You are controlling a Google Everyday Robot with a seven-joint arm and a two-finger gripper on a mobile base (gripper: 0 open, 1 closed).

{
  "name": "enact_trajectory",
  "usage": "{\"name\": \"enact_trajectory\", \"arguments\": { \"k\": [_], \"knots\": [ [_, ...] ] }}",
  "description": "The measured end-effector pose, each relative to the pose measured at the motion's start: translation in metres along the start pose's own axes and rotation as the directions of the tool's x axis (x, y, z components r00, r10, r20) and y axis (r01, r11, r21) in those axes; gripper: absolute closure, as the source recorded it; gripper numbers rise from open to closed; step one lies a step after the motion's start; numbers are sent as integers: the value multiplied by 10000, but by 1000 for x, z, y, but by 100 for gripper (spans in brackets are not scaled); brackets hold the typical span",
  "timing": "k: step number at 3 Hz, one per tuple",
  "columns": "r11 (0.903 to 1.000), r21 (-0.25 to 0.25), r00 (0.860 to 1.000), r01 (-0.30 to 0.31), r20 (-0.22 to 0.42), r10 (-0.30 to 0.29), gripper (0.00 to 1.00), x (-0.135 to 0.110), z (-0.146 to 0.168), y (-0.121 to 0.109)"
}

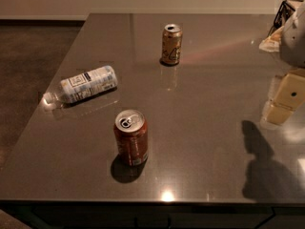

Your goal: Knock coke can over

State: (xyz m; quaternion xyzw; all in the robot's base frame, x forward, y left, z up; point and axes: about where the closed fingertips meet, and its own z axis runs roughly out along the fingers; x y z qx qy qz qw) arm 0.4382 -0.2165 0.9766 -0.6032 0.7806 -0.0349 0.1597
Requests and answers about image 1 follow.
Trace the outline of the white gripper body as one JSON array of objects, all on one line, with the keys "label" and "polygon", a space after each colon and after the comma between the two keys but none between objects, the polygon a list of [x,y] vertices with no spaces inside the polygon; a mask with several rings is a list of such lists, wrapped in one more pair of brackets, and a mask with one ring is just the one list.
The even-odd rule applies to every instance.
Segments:
[{"label": "white gripper body", "polygon": [[305,67],[305,4],[302,3],[282,30],[280,58],[293,67]]}]

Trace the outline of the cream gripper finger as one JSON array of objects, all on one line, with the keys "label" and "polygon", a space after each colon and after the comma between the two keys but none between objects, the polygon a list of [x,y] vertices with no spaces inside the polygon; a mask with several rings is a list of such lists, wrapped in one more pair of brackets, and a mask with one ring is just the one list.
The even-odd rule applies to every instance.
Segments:
[{"label": "cream gripper finger", "polygon": [[271,82],[264,106],[264,121],[282,125],[305,102],[305,75],[286,73],[276,75]]}]

